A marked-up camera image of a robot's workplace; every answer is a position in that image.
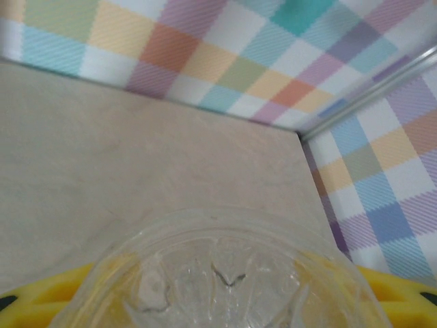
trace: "transparent plastic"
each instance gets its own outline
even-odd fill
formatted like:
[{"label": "transparent plastic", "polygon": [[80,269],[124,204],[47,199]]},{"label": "transparent plastic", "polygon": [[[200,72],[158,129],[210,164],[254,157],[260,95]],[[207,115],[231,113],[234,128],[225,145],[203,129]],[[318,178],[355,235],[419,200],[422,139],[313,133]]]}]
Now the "transparent plastic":
[{"label": "transparent plastic", "polygon": [[390,327],[349,260],[252,210],[183,210],[99,261],[51,328]]}]

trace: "pastel plaid pattern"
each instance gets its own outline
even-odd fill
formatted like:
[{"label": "pastel plaid pattern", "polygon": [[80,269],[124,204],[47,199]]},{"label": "pastel plaid pattern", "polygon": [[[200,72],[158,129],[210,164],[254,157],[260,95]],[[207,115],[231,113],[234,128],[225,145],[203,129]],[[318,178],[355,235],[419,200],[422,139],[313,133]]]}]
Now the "pastel plaid pattern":
[{"label": "pastel plaid pattern", "polygon": [[437,66],[305,144],[337,245],[437,282]]},{"label": "pastel plaid pattern", "polygon": [[419,39],[424,0],[5,0],[2,55],[296,128]]}]

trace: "beige floor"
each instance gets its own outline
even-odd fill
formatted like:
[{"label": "beige floor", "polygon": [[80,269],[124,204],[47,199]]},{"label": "beige floor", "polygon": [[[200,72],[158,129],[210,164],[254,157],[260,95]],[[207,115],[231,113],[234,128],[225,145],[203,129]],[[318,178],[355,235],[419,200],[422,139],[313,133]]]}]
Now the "beige floor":
[{"label": "beige floor", "polygon": [[255,208],[332,241],[293,133],[9,63],[0,83],[0,292],[179,208]]}]

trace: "plaid wallpaper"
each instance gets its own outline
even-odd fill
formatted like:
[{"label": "plaid wallpaper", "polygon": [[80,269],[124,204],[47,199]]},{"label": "plaid wallpaper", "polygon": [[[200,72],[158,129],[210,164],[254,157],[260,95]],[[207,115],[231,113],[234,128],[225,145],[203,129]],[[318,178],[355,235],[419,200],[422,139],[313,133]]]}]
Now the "plaid wallpaper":
[{"label": "plaid wallpaper", "polygon": [[425,0],[3,0],[4,57],[296,128],[420,40]]},{"label": "plaid wallpaper", "polygon": [[305,145],[337,245],[437,282],[437,66]]}]

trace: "checkered paper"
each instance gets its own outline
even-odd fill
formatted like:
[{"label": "checkered paper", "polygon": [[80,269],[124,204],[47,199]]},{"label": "checkered paper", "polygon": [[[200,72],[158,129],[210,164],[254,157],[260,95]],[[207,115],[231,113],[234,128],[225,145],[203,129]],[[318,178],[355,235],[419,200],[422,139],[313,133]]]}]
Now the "checkered paper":
[{"label": "checkered paper", "polygon": [[437,66],[305,145],[337,245],[437,283]]},{"label": "checkered paper", "polygon": [[424,0],[5,0],[0,10],[8,59],[286,128],[437,19]]}]

